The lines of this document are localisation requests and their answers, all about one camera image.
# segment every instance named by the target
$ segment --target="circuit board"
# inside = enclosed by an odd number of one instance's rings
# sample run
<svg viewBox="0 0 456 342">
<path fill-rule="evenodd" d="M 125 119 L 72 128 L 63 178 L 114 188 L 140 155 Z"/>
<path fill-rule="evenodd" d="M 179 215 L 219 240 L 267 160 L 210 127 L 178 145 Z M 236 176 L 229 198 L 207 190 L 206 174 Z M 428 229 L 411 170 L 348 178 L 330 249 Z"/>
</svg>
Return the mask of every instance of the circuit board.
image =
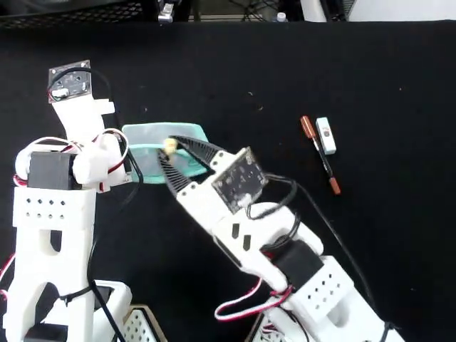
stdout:
<svg viewBox="0 0 456 342">
<path fill-rule="evenodd" d="M 248 147 L 212 186 L 234 214 L 256 200 L 267 182 L 266 175 Z"/>
<path fill-rule="evenodd" d="M 90 61 L 81 61 L 49 69 L 48 84 L 51 84 L 53 78 L 56 75 L 62 71 L 65 71 L 66 69 L 73 67 L 90 68 Z M 56 81 L 49 91 L 52 95 L 54 95 L 54 97 L 60 98 L 60 96 L 55 95 L 57 92 L 59 92 L 62 94 L 61 98 L 65 99 L 90 94 L 92 92 L 91 76 L 85 71 L 74 71 L 72 73 L 68 73 L 64 75 L 60 80 Z"/>
</svg>

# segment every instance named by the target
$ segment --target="small yellow object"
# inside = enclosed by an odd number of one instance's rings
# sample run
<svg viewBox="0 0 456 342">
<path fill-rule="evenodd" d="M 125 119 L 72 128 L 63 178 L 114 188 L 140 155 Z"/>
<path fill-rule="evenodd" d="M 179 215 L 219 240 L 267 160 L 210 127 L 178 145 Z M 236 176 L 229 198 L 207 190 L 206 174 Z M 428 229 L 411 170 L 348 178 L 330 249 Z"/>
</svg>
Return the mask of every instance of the small yellow object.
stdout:
<svg viewBox="0 0 456 342">
<path fill-rule="evenodd" d="M 166 155 L 172 155 L 177 150 L 177 140 L 173 138 L 166 138 L 164 141 L 165 148 L 163 149 Z"/>
</svg>

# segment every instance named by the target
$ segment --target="black mesh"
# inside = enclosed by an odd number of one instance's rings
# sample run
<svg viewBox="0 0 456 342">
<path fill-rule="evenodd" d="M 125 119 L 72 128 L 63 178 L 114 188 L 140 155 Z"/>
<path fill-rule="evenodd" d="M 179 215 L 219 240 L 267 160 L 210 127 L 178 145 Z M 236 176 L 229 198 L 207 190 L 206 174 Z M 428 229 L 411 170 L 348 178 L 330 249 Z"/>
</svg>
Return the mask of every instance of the black mesh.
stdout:
<svg viewBox="0 0 456 342">
<path fill-rule="evenodd" d="M 125 1 L 89 9 L 24 16 L 0 16 L 0 29 L 32 29 L 81 23 L 117 23 L 144 20 L 139 1 Z"/>
<path fill-rule="evenodd" d="M 192 181 L 190 178 L 185 177 L 182 173 L 176 170 L 168 160 L 166 154 L 161 150 L 157 150 L 157 159 L 158 165 L 162 169 L 163 175 L 166 179 L 166 185 L 170 189 L 171 193 L 174 196 L 177 196 L 177 193 L 184 189 Z"/>
</svg>

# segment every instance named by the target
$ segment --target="black wire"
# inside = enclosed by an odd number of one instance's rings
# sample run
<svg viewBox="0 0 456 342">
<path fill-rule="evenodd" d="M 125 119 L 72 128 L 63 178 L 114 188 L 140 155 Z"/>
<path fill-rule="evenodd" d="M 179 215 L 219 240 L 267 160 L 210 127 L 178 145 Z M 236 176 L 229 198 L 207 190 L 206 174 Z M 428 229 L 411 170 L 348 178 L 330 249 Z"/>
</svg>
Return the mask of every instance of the black wire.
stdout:
<svg viewBox="0 0 456 342">
<path fill-rule="evenodd" d="M 353 267 L 353 269 L 357 273 L 358 278 L 361 280 L 361 283 L 362 283 L 363 289 L 364 289 L 364 293 L 365 293 L 365 295 L 367 297 L 367 300 L 368 300 L 368 302 L 370 304 L 370 307 L 376 312 L 377 309 L 376 309 L 375 301 L 374 301 L 374 298 L 373 298 L 373 295 L 372 295 L 372 291 L 371 291 L 371 288 L 369 287 L 369 284 L 367 282 L 366 277 L 364 276 L 363 271 L 359 267 L 359 265 L 356 262 L 355 258 L 351 255 L 351 253 L 348 250 L 348 248 L 346 247 L 346 245 L 343 243 L 342 238 L 336 232 L 336 230 L 334 229 L 333 225 L 329 222 L 329 219 L 321 211 L 320 207 L 316 204 L 315 200 L 313 199 L 313 197 L 311 196 L 309 191 L 304 186 L 300 185 L 299 183 L 297 183 L 295 180 L 293 180 L 291 178 L 287 178 L 287 177 L 279 176 L 279 175 L 274 175 L 274 174 L 271 174 L 271 173 L 266 173 L 265 175 L 266 175 L 266 178 L 268 180 L 273 180 L 273 181 L 277 181 L 277 182 L 284 182 L 284 183 L 290 184 L 291 185 L 291 191 L 276 206 L 274 206 L 274 207 L 272 207 L 272 208 L 270 208 L 268 210 L 263 211 L 261 214 L 258 214 L 255 217 L 252 217 L 250 215 L 250 210 L 251 210 L 251 206 L 252 206 L 253 203 L 249 204 L 247 206 L 247 208 L 246 208 L 247 217 L 249 219 L 262 219 L 262 218 L 265 218 L 266 216 L 269 216 L 270 214 L 275 213 L 276 211 L 280 210 L 282 207 L 287 206 L 288 203 L 290 203 L 293 200 L 293 198 L 295 198 L 297 188 L 299 188 L 304 193 L 304 195 L 306 196 L 307 200 L 312 204 L 312 207 L 315 209 L 316 213 L 319 215 L 319 217 L 324 222 L 324 224 L 328 227 L 328 229 L 330 230 L 330 232 L 332 233 L 332 235 L 334 236 L 336 241 L 339 243 L 339 246 L 342 248 L 342 251 L 347 256 L 349 262 L 351 263 L 351 266 Z M 294 229 L 296 229 L 296 231 L 297 231 L 298 227 L 295 227 L 295 224 L 294 224 L 292 229 L 289 232 L 289 235 L 291 235 L 291 233 L 293 232 Z M 286 238 L 286 236 L 285 236 L 285 237 L 283 237 L 283 239 L 279 238 L 279 240 L 276 243 L 280 244 L 281 246 L 283 246 L 286 243 L 288 243 L 288 241 L 290 241 L 290 238 Z"/>
<path fill-rule="evenodd" d="M 304 326 L 302 325 L 302 323 L 300 322 L 300 320 L 298 320 L 298 318 L 293 315 L 292 312 L 288 311 L 288 310 L 285 310 L 284 308 L 282 308 L 281 306 L 277 306 L 279 309 L 281 309 L 293 322 L 297 323 L 300 327 L 301 327 L 301 330 L 302 332 L 304 333 L 305 337 L 306 337 L 306 340 L 307 342 L 310 342 L 310 338 L 309 338 L 309 335 L 307 334 L 307 331 L 306 329 L 304 328 Z"/>
<path fill-rule="evenodd" d="M 299 228 L 299 224 L 300 223 L 301 223 L 301 216 L 299 216 L 299 214 L 296 213 L 294 215 L 293 226 L 291 227 L 289 233 L 279 237 L 277 239 L 277 241 L 275 241 L 273 244 L 265 244 L 261 248 L 261 251 L 272 252 L 275 249 L 280 249 L 283 246 L 287 245 L 296 236 L 296 233 L 298 232 L 298 228 Z"/>
<path fill-rule="evenodd" d="M 355 272 L 358 275 L 358 278 L 361 280 L 361 283 L 364 288 L 364 293 L 369 301 L 370 307 L 376 312 L 376 306 L 375 306 L 375 301 L 373 299 L 372 291 L 370 290 L 371 288 L 369 287 L 368 281 L 366 277 L 364 276 L 363 271 L 359 267 L 358 263 L 356 262 L 355 258 L 351 255 L 350 251 L 346 247 L 346 245 L 343 243 L 342 238 L 339 236 L 339 234 L 336 232 L 334 229 L 333 225 L 329 222 L 329 219 L 326 217 L 326 215 L 321 211 L 320 207 L 318 204 L 316 204 L 315 200 L 309 193 L 309 191 L 299 183 L 297 183 L 298 188 L 304 193 L 304 195 L 307 197 L 307 200 L 312 204 L 312 207 L 315 209 L 316 213 L 319 215 L 319 217 L 322 219 L 324 224 L 328 227 L 336 241 L 339 243 L 339 246 L 342 248 L 343 252 L 347 256 L 348 260 L 351 263 L 351 266 L 355 270 Z"/>
<path fill-rule="evenodd" d="M 68 69 L 62 71 L 61 73 L 57 74 L 56 76 L 54 76 L 54 78 L 51 80 L 51 82 L 48 86 L 48 94 L 49 94 L 49 96 L 51 96 L 52 99 L 57 100 L 51 94 L 51 89 L 52 89 L 53 85 L 58 80 L 60 80 L 62 77 L 64 77 L 64 75 L 67 75 L 67 74 L 75 72 L 75 71 L 85 71 L 87 73 L 92 73 L 92 74 L 97 75 L 97 77 L 99 77 L 105 83 L 106 88 L 108 89 L 109 100 L 111 100 L 111 101 L 113 100 L 113 94 L 112 94 L 111 85 L 110 85 L 109 80 L 101 72 L 99 72 L 95 69 L 92 69 L 92 68 L 85 68 L 85 67 L 68 68 Z M 117 113 L 114 113 L 114 119 L 115 119 L 115 124 L 117 125 L 118 128 L 120 128 L 120 120 L 119 120 Z M 123 210 L 133 201 L 133 199 L 135 198 L 136 194 L 138 193 L 138 191 L 140 189 L 141 184 L 143 184 L 143 182 L 144 182 L 143 173 L 141 172 L 141 169 L 140 169 L 138 163 L 136 162 L 136 159 L 133 157 L 133 154 L 131 153 L 130 150 L 127 151 L 127 159 L 130 161 L 131 165 L 133 166 L 133 169 L 136 171 L 136 174 L 138 175 L 138 183 L 133 188 L 131 193 L 120 203 L 117 214 L 120 214 L 121 212 L 123 212 Z M 103 296 L 101 295 L 100 291 L 98 290 L 98 287 L 96 286 L 95 279 L 93 278 L 93 255 L 95 254 L 95 248 L 97 247 L 99 241 L 100 241 L 100 235 L 98 235 L 94 239 L 94 241 L 92 243 L 92 247 L 90 248 L 90 253 L 89 253 L 89 258 L 88 258 L 88 263 L 87 263 L 87 282 L 89 284 L 90 289 L 93 291 L 93 294 L 95 295 L 98 302 L 100 303 L 100 307 L 104 311 L 106 318 L 109 321 L 109 324 L 111 325 L 112 329 L 114 330 L 115 337 L 117 337 L 117 339 L 120 342 L 125 342 L 123 334 L 120 331 L 117 323 L 115 322 L 115 319 L 113 318 L 112 313 L 109 311 L 109 309 L 106 305 L 106 302 L 103 299 Z"/>
<path fill-rule="evenodd" d="M 113 92 L 111 90 L 111 84 L 109 82 L 109 80 L 106 78 L 106 76 L 104 76 L 100 71 L 97 71 L 96 69 L 92 69 L 92 68 L 86 68 L 86 67 L 83 67 L 83 66 L 74 66 L 72 68 L 68 68 L 64 71 L 61 71 L 60 73 L 58 73 L 57 75 L 55 75 L 51 82 L 49 83 L 49 86 L 48 86 L 48 95 L 54 100 L 54 101 L 60 101 L 62 99 L 58 99 L 58 98 L 54 98 L 52 96 L 52 93 L 51 93 L 51 89 L 53 87 L 54 84 L 56 84 L 56 82 L 58 80 L 60 80 L 62 77 L 64 77 L 64 75 L 68 75 L 69 73 L 73 73 L 75 71 L 84 71 L 86 73 L 91 73 L 93 75 L 96 75 L 97 77 L 99 77 L 99 79 L 101 79 L 104 84 L 106 85 L 106 88 L 108 89 L 108 99 L 109 100 L 113 100 Z"/>
<path fill-rule="evenodd" d="M 383 334 L 382 338 L 380 339 L 380 342 L 386 342 L 386 338 L 388 337 L 388 333 L 390 330 L 394 329 L 394 324 L 391 322 L 385 322 L 385 328 L 383 329 Z"/>
<path fill-rule="evenodd" d="M 268 180 L 290 184 L 291 191 L 277 205 L 275 205 L 272 208 L 269 208 L 267 210 L 264 210 L 263 212 L 261 212 L 260 214 L 258 214 L 255 217 L 252 217 L 250 215 L 250 211 L 251 211 L 253 203 L 249 204 L 247 206 L 247 208 L 246 208 L 246 215 L 247 215 L 247 218 L 249 218 L 249 219 L 253 219 L 253 220 L 255 220 L 255 219 L 263 219 L 266 216 L 269 216 L 270 214 L 275 213 L 276 211 L 280 210 L 282 207 L 287 206 L 293 200 L 293 198 L 295 198 L 296 193 L 298 191 L 297 183 L 294 180 L 290 180 L 289 178 L 286 178 L 286 177 L 283 177 L 283 176 L 278 176 L 278 175 L 275 175 L 273 173 L 266 173 L 265 176 L 266 176 L 266 178 Z"/>
</svg>

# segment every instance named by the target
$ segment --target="small bottle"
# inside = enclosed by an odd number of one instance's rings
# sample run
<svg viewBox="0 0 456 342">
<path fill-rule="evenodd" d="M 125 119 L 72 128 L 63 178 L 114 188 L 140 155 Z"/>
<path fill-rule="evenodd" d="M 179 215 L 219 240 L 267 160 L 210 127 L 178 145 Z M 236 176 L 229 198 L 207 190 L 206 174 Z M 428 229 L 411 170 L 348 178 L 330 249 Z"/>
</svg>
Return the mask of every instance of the small bottle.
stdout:
<svg viewBox="0 0 456 342">
<path fill-rule="evenodd" d="M 276 21 L 278 23 L 286 23 L 286 22 L 288 22 L 288 19 L 286 18 L 286 14 L 284 12 L 279 12 L 277 14 Z"/>
</svg>

